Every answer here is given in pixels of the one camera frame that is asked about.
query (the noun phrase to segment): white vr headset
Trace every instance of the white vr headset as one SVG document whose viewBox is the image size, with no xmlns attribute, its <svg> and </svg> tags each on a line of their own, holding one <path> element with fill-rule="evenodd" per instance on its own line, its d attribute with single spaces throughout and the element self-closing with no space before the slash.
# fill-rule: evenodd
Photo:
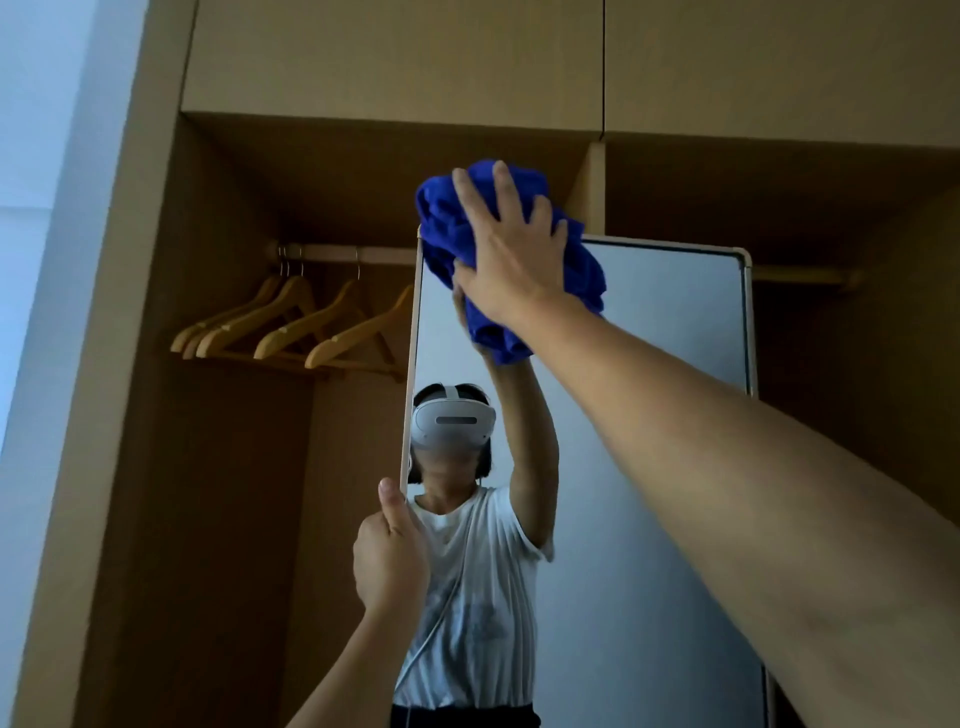
<svg viewBox="0 0 960 728">
<path fill-rule="evenodd" d="M 456 387 L 444 385 L 442 399 L 427 400 L 415 409 L 410 441 L 418 448 L 484 447 L 493 434 L 496 410 L 477 400 L 464 400 Z"/>
</svg>

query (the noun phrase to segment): upper cabinet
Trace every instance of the upper cabinet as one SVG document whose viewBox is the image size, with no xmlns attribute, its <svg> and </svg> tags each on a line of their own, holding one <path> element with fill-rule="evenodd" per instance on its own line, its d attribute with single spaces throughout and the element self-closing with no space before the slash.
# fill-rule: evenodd
<svg viewBox="0 0 960 728">
<path fill-rule="evenodd" d="M 603 0 L 201 0 L 183 110 L 589 131 Z"/>
<path fill-rule="evenodd" d="M 960 147 L 957 0 L 607 0 L 606 131 Z"/>
</svg>

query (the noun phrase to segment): hair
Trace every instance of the hair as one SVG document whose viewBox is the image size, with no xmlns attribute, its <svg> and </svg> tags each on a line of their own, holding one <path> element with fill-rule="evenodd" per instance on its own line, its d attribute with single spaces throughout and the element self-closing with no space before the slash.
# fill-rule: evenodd
<svg viewBox="0 0 960 728">
<path fill-rule="evenodd" d="M 484 404 L 490 404 L 483 390 L 476 384 L 457 384 L 454 388 L 457 390 L 457 394 L 465 400 L 482 401 Z M 427 400 L 437 400 L 445 394 L 446 390 L 440 382 L 427 384 L 414 396 L 414 406 L 420 406 Z M 477 463 L 477 470 L 473 477 L 477 480 L 488 477 L 492 467 L 493 450 L 490 440 L 488 440 L 480 450 L 480 461 Z M 423 472 L 420 470 L 420 463 L 417 462 L 413 444 L 410 445 L 410 472 L 407 474 L 407 482 L 415 484 L 423 482 Z"/>
</svg>

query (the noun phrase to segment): blue cloth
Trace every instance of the blue cloth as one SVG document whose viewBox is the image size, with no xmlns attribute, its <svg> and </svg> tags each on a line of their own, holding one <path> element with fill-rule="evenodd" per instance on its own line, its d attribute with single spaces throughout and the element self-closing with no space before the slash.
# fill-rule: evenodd
<svg viewBox="0 0 960 728">
<path fill-rule="evenodd" d="M 489 159 L 472 164 L 467 170 L 477 190 L 492 213 L 496 209 L 493 189 L 493 162 Z M 510 167 L 516 191 L 520 196 L 523 216 L 530 220 L 534 197 L 549 197 L 549 187 L 540 172 L 533 169 Z M 453 288 L 453 261 L 460 258 L 470 267 L 476 267 L 476 244 L 473 230 L 467 220 L 449 175 L 431 177 L 417 190 L 417 211 L 420 213 L 420 237 L 423 240 L 423 261 L 447 288 Z M 567 221 L 564 250 L 564 290 L 573 294 L 594 313 L 603 311 L 602 296 L 607 290 L 603 269 L 597 259 L 581 242 L 583 223 L 571 220 L 559 208 L 553 208 L 553 227 Z M 512 364 L 531 355 L 519 337 L 507 328 L 495 324 L 473 303 L 467 300 L 467 329 L 470 338 L 490 350 L 497 364 Z"/>
</svg>

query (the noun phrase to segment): wooden hanger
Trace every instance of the wooden hanger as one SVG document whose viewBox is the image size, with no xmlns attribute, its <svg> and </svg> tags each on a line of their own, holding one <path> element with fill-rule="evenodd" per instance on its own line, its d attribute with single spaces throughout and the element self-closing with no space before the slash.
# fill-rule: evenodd
<svg viewBox="0 0 960 728">
<path fill-rule="evenodd" d="M 256 351 L 253 353 L 254 359 L 265 359 L 282 352 L 295 341 L 299 341 L 304 336 L 311 333 L 323 332 L 323 328 L 331 321 L 340 318 L 351 311 L 362 313 L 358 302 L 360 294 L 360 284 L 356 280 L 350 280 L 344 284 L 343 288 L 337 294 L 336 298 L 326 308 L 322 308 L 315 313 L 297 319 L 286 326 L 271 331 L 256 345 Z"/>
<path fill-rule="evenodd" d="M 185 328 L 174 338 L 174 343 L 170 346 L 170 351 L 173 353 L 185 352 L 194 340 L 196 340 L 196 344 L 200 344 L 200 340 L 203 339 L 204 335 L 208 333 L 210 329 L 230 319 L 243 316 L 255 308 L 266 305 L 270 302 L 270 299 L 274 297 L 276 290 L 282 282 L 283 279 L 280 276 L 270 276 L 260 284 L 260 290 L 256 292 L 256 296 L 254 296 L 251 301 L 231 308 L 229 311 L 223 311 L 222 313 L 210 316 L 202 321 L 198 321 L 193 326 Z M 190 352 L 189 356 L 184 355 L 184 358 L 191 358 L 196 350 L 197 347 L 194 345 L 193 351 Z"/>
<path fill-rule="evenodd" d="M 273 319 L 283 316 L 294 308 L 307 316 L 317 310 L 313 302 L 310 282 L 303 276 L 289 278 L 276 298 L 242 316 L 232 319 L 206 334 L 197 347 L 201 359 L 217 356 L 235 342 L 247 336 Z"/>
<path fill-rule="evenodd" d="M 386 341 L 382 340 L 382 331 L 384 328 L 392 324 L 396 319 L 401 318 L 406 313 L 406 308 L 413 302 L 414 287 L 408 285 L 403 289 L 403 292 L 400 294 L 399 298 L 396 299 L 393 307 L 386 313 L 381 313 L 379 316 L 374 316 L 373 318 L 368 319 L 362 324 L 357 324 L 355 327 L 348 328 L 346 331 L 331 336 L 326 341 L 321 342 L 316 347 L 313 348 L 313 351 L 306 357 L 306 368 L 307 369 L 316 369 L 317 367 L 327 366 L 327 367 L 340 367 L 344 369 L 362 369 L 365 365 L 362 362 L 347 362 L 336 357 L 346 352 L 353 347 L 357 346 L 367 339 L 374 339 L 375 342 L 379 339 L 380 342 L 377 342 L 377 348 L 380 349 L 380 352 L 386 355 L 384 358 L 389 359 L 387 361 L 387 373 L 392 374 L 394 379 L 397 381 L 402 380 L 401 372 L 396 366 L 396 360 L 393 355 L 390 353 L 390 349 L 386 346 Z M 382 372 L 384 367 L 377 367 L 376 369 L 370 369 L 369 371 L 378 371 Z"/>
</svg>

